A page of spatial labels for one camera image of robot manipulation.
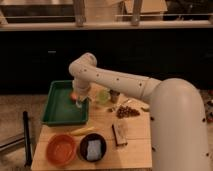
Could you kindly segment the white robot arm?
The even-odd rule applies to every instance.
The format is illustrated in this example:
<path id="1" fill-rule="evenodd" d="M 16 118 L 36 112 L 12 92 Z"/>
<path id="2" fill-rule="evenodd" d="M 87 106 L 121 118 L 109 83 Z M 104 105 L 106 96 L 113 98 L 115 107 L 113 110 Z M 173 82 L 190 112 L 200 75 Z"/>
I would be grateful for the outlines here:
<path id="1" fill-rule="evenodd" d="M 96 83 L 149 105 L 152 171 L 213 171 L 204 102 L 192 83 L 101 69 L 91 53 L 71 62 L 69 73 L 80 96 Z"/>

